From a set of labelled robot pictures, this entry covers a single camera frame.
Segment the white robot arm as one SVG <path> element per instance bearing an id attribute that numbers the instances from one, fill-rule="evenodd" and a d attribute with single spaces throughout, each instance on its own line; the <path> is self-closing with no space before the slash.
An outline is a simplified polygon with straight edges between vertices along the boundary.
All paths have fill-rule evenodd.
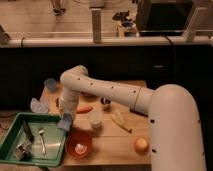
<path id="1" fill-rule="evenodd" d="M 60 76 L 59 106 L 74 112 L 86 92 L 123 104 L 150 122 L 152 171 L 207 171 L 197 104 L 185 88 L 166 84 L 155 90 L 90 78 L 82 65 Z"/>

